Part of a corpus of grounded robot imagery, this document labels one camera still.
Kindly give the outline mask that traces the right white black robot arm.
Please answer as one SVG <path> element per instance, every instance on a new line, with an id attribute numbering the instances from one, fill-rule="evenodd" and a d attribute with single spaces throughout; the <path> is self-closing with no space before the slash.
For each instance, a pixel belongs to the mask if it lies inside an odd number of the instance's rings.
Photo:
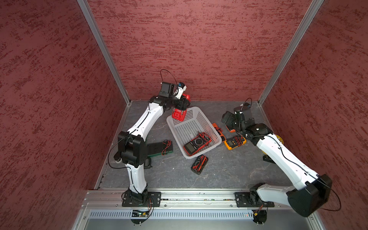
<path id="1" fill-rule="evenodd" d="M 237 107 L 233 113 L 227 111 L 223 114 L 221 121 L 228 130 L 234 130 L 270 157 L 292 183 L 291 186 L 257 184 L 249 194 L 249 202 L 253 206 L 265 202 L 280 203 L 308 217 L 327 203 L 332 189 L 331 178 L 326 174 L 318 175 L 300 161 L 266 124 L 255 123 L 250 111 L 245 113 Z"/>

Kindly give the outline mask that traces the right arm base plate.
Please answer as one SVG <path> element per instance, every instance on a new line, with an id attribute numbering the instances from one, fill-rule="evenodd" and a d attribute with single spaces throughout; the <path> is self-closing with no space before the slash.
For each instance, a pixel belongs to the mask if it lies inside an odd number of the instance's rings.
<path id="1" fill-rule="evenodd" d="M 274 202 L 262 201 L 256 192 L 235 192 L 235 201 L 238 208 L 274 208 Z"/>

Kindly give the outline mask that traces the small red multimeter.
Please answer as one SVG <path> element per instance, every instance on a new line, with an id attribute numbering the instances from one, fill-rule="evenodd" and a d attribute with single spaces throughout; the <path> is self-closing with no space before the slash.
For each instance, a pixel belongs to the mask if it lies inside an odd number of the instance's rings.
<path id="1" fill-rule="evenodd" d="M 187 96 L 188 99 L 190 99 L 190 96 L 187 95 L 187 94 L 183 94 L 182 96 Z M 186 111 L 181 111 L 181 110 L 178 110 L 178 109 L 174 108 L 173 111 L 172 111 L 172 118 L 182 122 L 185 119 L 186 113 L 187 113 L 187 110 Z"/>

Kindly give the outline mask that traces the large red black multimeter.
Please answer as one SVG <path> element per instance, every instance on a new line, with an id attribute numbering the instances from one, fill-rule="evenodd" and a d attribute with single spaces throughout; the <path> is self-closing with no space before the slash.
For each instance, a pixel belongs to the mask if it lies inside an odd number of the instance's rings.
<path id="1" fill-rule="evenodd" d="M 184 145 L 188 156 L 193 156 L 212 142 L 212 138 L 205 132 L 198 133 L 191 141 Z"/>

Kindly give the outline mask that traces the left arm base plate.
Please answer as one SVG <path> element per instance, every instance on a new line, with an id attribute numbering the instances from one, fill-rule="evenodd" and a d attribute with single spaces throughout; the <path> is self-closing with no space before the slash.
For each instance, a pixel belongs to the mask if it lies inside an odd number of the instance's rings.
<path id="1" fill-rule="evenodd" d="M 161 192 L 144 191 L 142 194 L 130 190 L 122 194 L 122 207 L 159 207 L 161 203 Z"/>

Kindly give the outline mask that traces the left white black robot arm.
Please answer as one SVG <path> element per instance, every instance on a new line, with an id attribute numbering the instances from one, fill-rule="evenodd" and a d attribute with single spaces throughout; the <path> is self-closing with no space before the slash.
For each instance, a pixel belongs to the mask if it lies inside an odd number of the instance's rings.
<path id="1" fill-rule="evenodd" d="M 133 204 L 143 206 L 149 199 L 144 176 L 144 163 L 148 158 L 146 138 L 149 131 L 164 112 L 171 108 L 179 112 L 180 119 L 184 118 L 190 103 L 190 96 L 187 94 L 183 94 L 179 99 L 175 96 L 154 96 L 148 101 L 147 108 L 139 120 L 128 131 L 119 133 L 114 160 L 125 164 L 130 185 L 124 195 Z"/>

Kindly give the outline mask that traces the small black multimeter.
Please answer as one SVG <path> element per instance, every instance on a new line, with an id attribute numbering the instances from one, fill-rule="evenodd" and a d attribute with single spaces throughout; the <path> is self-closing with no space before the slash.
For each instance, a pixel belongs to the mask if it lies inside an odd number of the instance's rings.
<path id="1" fill-rule="evenodd" d="M 151 157 L 148 157 L 145 160 L 144 169 L 150 169 L 150 168 L 152 168 L 152 160 L 151 160 Z"/>

